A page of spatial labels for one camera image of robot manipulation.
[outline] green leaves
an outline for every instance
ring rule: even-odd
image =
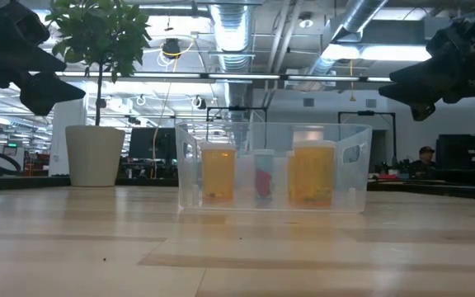
[[[139,5],[121,0],[53,0],[45,18],[55,22],[63,38],[52,49],[67,63],[101,64],[111,71],[111,80],[134,73],[134,62],[142,64],[143,49],[151,40],[148,16]]]
[[[83,54],[74,51],[73,48],[69,48],[67,52],[65,52],[64,58],[67,63],[78,63],[83,60]]]
[[[65,56],[66,50],[67,50],[67,44],[65,43],[65,40],[62,40],[56,45],[54,45],[52,53],[53,53],[53,56],[57,54],[61,54],[62,56]]]
[[[128,13],[126,13],[125,19],[128,21],[132,21],[138,16],[142,16],[142,15],[140,14],[140,8],[139,8],[139,5],[137,4],[137,5],[133,5],[131,9],[128,11]]]

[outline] clear plastic container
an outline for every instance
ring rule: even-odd
[[[180,206],[361,212],[371,135],[367,125],[180,123]],[[272,167],[269,199],[258,199],[259,164]]]

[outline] wooden tabletop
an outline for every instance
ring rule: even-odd
[[[475,200],[180,212],[176,188],[0,191],[0,296],[475,296]]]

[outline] pink object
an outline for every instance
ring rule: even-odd
[[[256,170],[256,189],[261,197],[270,197],[270,180],[272,176],[268,172]]]

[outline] silver air duct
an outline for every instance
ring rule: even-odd
[[[219,51],[243,52],[249,49],[252,32],[252,8],[245,5],[224,4],[209,7],[214,20],[214,37]],[[240,55],[220,55],[219,67],[224,73],[248,73],[251,58]],[[227,106],[251,106],[250,83],[225,83]],[[230,113],[231,120],[240,120],[242,113]]]
[[[375,17],[377,12],[386,5],[388,0],[350,0],[346,4],[346,13],[340,24],[339,30],[332,36],[332,40],[341,32],[356,34],[361,32]],[[318,57],[313,66],[308,70],[309,75],[327,75],[336,60]]]

